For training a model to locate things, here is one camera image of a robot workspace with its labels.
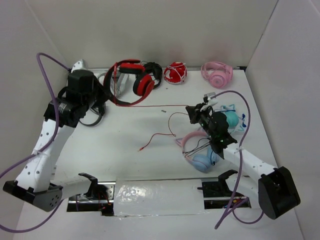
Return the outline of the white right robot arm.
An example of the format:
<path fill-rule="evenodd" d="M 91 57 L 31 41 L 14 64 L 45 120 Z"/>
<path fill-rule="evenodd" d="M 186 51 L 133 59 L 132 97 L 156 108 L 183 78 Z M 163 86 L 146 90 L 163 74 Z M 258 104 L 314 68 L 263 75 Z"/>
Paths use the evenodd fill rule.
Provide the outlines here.
<path fill-rule="evenodd" d="M 212 151 L 240 167 L 254 181 L 258 206 L 267 217 L 275 220 L 301 203 L 291 172 L 284 166 L 266 163 L 243 149 L 228 132 L 224 113 L 213 112 L 205 103 L 185 109 L 190 123 L 202 127 L 201 134 L 209 138 Z"/>

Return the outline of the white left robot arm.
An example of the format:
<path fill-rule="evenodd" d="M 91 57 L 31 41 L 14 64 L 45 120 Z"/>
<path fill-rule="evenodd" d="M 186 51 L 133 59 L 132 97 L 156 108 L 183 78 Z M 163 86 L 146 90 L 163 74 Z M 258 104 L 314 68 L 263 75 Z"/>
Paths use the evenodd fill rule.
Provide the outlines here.
<path fill-rule="evenodd" d="M 58 158 L 80 119 L 91 107 L 102 102 L 104 93 L 98 79 L 89 70 L 74 70 L 67 86 L 48 104 L 44 121 L 31 158 L 15 180 L 6 181 L 3 190 L 45 212 L 59 202 L 76 195 L 92 200 L 99 193 L 98 179 L 78 173 L 65 180 L 54 179 Z"/>

